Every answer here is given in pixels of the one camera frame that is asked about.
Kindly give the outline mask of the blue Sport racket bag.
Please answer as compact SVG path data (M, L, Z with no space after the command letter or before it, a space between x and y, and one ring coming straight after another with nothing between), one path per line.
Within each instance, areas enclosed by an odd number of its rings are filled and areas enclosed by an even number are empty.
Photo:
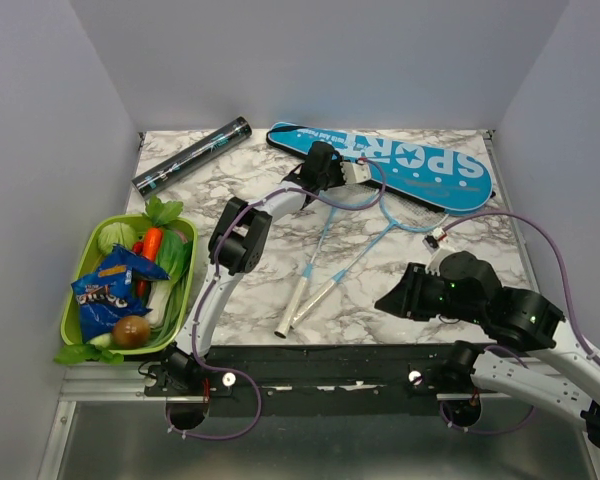
M385 181L388 190L452 215L474 213L492 197L493 181L486 166L455 150L287 122L274 124L266 139L270 146L298 158L304 158L316 141L348 159L368 158L382 168L371 170L373 183Z

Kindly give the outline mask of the black Boka shuttlecock tube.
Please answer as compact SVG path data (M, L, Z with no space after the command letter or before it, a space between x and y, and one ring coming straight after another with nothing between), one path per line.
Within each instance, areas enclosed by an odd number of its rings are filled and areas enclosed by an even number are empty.
M134 189L144 200L193 174L218 156L228 152L252 135L247 120L240 116L213 131L132 179Z

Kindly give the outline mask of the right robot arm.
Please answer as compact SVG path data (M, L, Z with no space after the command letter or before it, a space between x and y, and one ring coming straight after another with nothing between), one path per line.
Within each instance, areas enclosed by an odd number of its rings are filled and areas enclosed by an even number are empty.
M582 429L600 449L600 366L564 313L542 295L502 285L493 267L469 252L445 252L427 265L409 264L375 307L413 321L436 316L465 321L479 326L495 346L541 360L563 378L546 377L499 358L488 347L457 341L436 369L434 384L454 392L473 385L549 410Z

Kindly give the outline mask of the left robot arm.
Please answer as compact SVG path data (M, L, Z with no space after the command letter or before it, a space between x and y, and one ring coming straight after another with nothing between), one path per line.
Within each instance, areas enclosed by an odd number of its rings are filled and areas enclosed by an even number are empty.
M333 146L316 141L304 163L271 192L258 200L228 201L209 240L209 264L200 294L162 358L167 382L177 393L189 395L200 387L216 324L238 283L260 261L271 225L301 211L321 192L344 185L342 161Z

